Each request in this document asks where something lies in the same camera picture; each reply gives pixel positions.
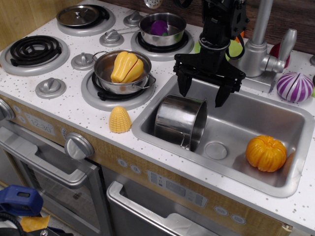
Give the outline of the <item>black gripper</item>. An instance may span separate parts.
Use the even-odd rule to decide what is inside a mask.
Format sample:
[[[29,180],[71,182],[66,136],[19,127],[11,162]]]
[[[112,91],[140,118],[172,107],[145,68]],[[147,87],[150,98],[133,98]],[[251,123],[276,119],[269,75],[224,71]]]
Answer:
[[[177,75],[179,92],[186,97],[192,79],[198,79],[219,86],[215,107],[221,107],[231,92],[238,92],[245,73],[231,65],[226,59],[229,45],[234,36],[201,35],[200,52],[197,54],[176,54],[174,72]]]

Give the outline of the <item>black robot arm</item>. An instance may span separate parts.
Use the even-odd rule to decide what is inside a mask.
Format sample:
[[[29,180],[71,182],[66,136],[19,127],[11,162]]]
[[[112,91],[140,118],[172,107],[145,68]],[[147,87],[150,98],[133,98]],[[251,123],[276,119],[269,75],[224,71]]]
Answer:
[[[199,36],[200,51],[197,54],[176,54],[174,72],[179,92],[186,96],[192,80],[198,79],[219,86],[215,106],[221,107],[229,95],[239,91],[245,72],[227,60],[232,40],[238,38],[250,21],[246,16],[245,0],[202,1],[203,31]]]

